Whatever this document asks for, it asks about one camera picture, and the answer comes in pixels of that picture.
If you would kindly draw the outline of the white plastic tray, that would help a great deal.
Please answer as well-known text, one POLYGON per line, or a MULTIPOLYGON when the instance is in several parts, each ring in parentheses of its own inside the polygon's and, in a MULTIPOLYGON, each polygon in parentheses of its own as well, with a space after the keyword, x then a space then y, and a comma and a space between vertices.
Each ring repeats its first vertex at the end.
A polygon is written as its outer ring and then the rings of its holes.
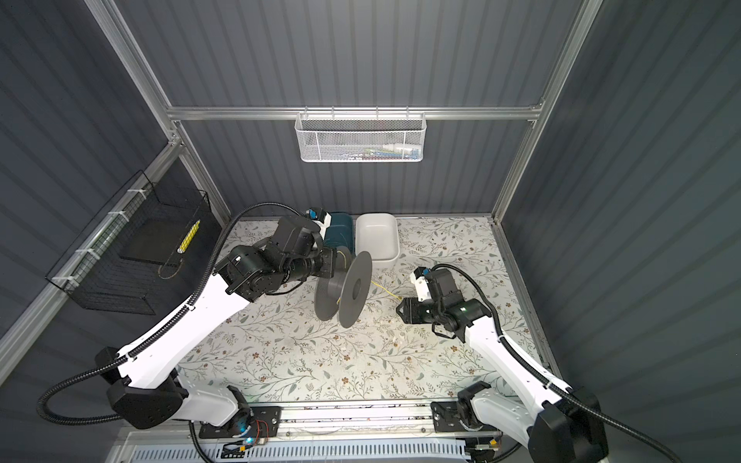
POLYGON ((398 220, 390 213, 367 213, 355 221, 355 254, 370 254, 374 268, 393 267, 401 255, 398 220))

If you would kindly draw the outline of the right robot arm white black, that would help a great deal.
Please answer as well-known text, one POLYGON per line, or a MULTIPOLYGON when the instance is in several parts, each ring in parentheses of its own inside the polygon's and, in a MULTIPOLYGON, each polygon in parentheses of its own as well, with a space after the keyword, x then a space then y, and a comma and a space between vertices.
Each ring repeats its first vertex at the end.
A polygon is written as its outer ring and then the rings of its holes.
POLYGON ((666 445, 601 411, 597 397, 575 389, 530 356, 504 330, 480 285, 466 299, 455 283, 462 269, 452 264, 418 267, 410 275, 417 293, 397 307, 406 324, 441 327, 440 337, 466 343, 492 364, 513 389, 511 400, 482 381, 458 395, 457 414, 469 429, 492 426, 527 448, 534 462, 599 462, 609 455, 605 429, 615 428, 671 462, 680 457, 666 445))

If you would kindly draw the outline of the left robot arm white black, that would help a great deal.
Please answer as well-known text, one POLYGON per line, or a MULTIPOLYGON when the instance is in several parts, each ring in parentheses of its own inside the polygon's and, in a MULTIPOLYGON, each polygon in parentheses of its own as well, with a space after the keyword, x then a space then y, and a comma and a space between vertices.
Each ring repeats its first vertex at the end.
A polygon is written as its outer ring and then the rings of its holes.
POLYGON ((168 316, 136 341, 119 349, 104 349, 96 367, 49 387, 38 399, 37 414, 59 426, 92 426, 125 421, 138 429, 169 420, 232 426, 249 412, 246 399, 235 387, 200 387, 178 378, 183 357, 231 316, 264 295, 273 296, 289 282, 302 285, 312 277, 335 273, 334 248, 324 237, 332 216, 322 208, 300 212, 288 209, 273 235, 254 245, 237 245, 220 254, 233 228, 235 215, 222 229, 193 293, 168 316), (49 403, 70 387, 101 376, 109 384, 112 414, 68 417, 55 413, 49 403))

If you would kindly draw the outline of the grey foam spool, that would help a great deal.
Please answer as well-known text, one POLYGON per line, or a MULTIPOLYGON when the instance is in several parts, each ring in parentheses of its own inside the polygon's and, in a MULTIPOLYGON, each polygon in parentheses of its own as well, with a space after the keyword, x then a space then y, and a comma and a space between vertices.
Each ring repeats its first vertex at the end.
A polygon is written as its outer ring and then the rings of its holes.
POLYGON ((357 322, 372 285, 372 257, 368 252, 355 256, 349 248, 336 249, 334 275, 318 279, 315 313, 321 321, 337 316, 343 328, 357 322))

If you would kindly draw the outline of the teal plastic tray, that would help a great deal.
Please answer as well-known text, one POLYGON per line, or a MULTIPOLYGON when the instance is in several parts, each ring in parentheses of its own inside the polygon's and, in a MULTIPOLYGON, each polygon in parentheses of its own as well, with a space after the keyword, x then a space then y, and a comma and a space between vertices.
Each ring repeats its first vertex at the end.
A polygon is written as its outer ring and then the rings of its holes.
POLYGON ((332 248, 345 247, 355 253, 354 223, 345 212, 330 212, 331 223, 324 235, 324 244, 332 248))

